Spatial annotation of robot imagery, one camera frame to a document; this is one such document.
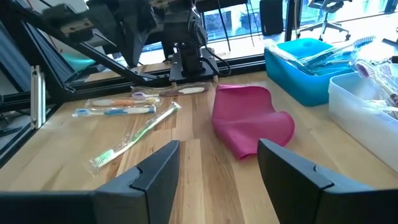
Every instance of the blue toothbrush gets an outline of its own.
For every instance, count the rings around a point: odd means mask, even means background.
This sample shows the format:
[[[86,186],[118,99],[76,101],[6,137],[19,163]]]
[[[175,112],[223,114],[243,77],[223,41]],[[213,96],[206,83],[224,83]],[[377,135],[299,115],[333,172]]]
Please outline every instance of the blue toothbrush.
[[[156,113],[156,108],[154,106],[146,106],[139,108],[115,108],[108,110],[82,108],[82,109],[77,109],[73,114],[73,116],[74,117],[94,116],[94,115],[115,116],[123,114],[144,114],[144,113]]]

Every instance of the office chair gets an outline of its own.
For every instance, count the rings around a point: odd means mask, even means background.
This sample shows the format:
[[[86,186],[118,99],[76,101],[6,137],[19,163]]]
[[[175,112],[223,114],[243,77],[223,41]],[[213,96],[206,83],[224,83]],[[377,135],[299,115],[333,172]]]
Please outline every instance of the office chair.
[[[349,1],[351,2],[352,0],[310,0],[308,3],[308,6],[314,9],[319,9],[321,11],[326,12],[325,14],[325,19],[323,22],[319,22],[315,25],[299,29],[297,32],[297,38],[300,38],[300,33],[303,31],[313,31],[316,28],[322,28],[321,34],[319,36],[319,40],[323,40],[323,34],[325,34],[326,28],[331,28],[331,29],[336,29],[340,32],[347,32],[346,35],[346,40],[349,40],[351,35],[349,34],[349,31],[341,28],[341,24],[338,22],[328,22],[328,15],[329,13],[335,13],[337,10],[341,9],[344,6],[344,2]]]

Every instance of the plastic bag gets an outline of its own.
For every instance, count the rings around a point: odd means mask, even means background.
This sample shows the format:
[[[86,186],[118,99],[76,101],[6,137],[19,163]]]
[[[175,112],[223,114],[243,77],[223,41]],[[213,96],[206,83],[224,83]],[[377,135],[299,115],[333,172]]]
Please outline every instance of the plastic bag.
[[[80,116],[116,116],[125,114],[146,114],[156,113],[154,105],[146,106],[128,106],[128,107],[115,107],[115,108],[78,108],[72,114],[74,118]]]
[[[364,37],[342,47],[331,47],[318,54],[301,58],[300,61],[308,63],[310,67],[327,65],[328,63],[348,63],[351,53],[375,40],[375,36]]]
[[[381,100],[368,101],[369,105],[395,119],[398,118],[398,77],[393,75],[391,60],[385,57],[371,60],[368,55],[356,54],[351,66],[361,77],[379,89]]]
[[[161,121],[168,118],[172,114],[176,113],[181,109],[181,106],[175,102],[162,113],[158,114],[154,118],[148,120],[145,125],[138,130],[136,133],[126,134],[119,143],[115,144],[110,149],[106,150],[99,156],[89,159],[87,168],[90,172],[98,172],[103,166],[111,162],[113,159],[117,158],[121,154],[129,150],[133,145],[135,145],[139,140],[141,140],[149,131],[156,127]]]
[[[371,45],[356,49],[352,54],[351,60],[365,60],[372,65],[382,65],[391,63],[391,58],[395,54],[395,47],[391,47],[384,42],[373,42]]]
[[[368,100],[366,102],[370,108],[375,108],[378,111],[383,111],[389,116],[398,119],[398,108],[392,105],[390,99],[387,100]]]
[[[265,49],[271,52],[276,57],[281,58],[282,60],[288,62],[301,72],[306,73],[307,75],[316,75],[311,70],[308,69],[308,63],[299,60],[294,55],[280,49],[278,45],[273,40],[265,40]]]
[[[136,105],[157,105],[160,103],[159,97],[149,97],[142,100],[135,100],[133,98],[116,98],[116,99],[90,99],[87,100],[85,108],[92,108],[95,106],[136,106]]]
[[[131,93],[134,99],[144,100],[146,98],[152,98],[152,97],[167,97],[167,96],[203,93],[209,89],[210,85],[211,83],[192,83],[187,85],[180,85],[177,87],[165,87],[165,88],[132,86]]]

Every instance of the green toothbrush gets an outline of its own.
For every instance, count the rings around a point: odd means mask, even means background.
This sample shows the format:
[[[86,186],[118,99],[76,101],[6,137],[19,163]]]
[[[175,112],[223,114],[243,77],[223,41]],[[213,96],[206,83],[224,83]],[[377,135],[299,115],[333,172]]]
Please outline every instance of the green toothbrush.
[[[129,144],[124,146],[122,149],[120,149],[118,152],[115,152],[113,149],[107,150],[106,152],[102,153],[100,156],[98,156],[95,159],[90,159],[91,165],[96,170],[99,170],[101,167],[105,166],[107,163],[111,162],[113,159],[116,157],[120,156],[121,154],[125,153],[127,150],[129,150],[133,145],[135,145],[142,137],[144,137],[152,128],[154,128],[156,125],[158,125],[161,121],[163,121],[165,118],[170,116],[171,114],[177,112],[178,110],[181,109],[181,106],[178,105],[176,102],[173,102],[168,110],[164,111],[163,113],[157,115],[155,118],[152,118],[144,128],[142,128],[140,131],[138,131],[137,134],[135,134],[132,139],[130,140]]]

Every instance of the white toothbrush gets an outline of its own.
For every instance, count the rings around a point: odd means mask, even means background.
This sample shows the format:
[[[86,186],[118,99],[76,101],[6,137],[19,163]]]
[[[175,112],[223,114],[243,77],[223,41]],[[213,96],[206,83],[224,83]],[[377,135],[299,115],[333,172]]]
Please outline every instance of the white toothbrush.
[[[184,88],[182,90],[170,90],[165,91],[163,93],[154,94],[154,95],[147,95],[143,92],[135,92],[132,94],[132,97],[137,100],[150,98],[150,97],[167,97],[167,96],[177,96],[177,95],[187,95],[187,94],[194,94],[194,93],[202,93],[206,91],[205,87],[193,87],[193,88]]]

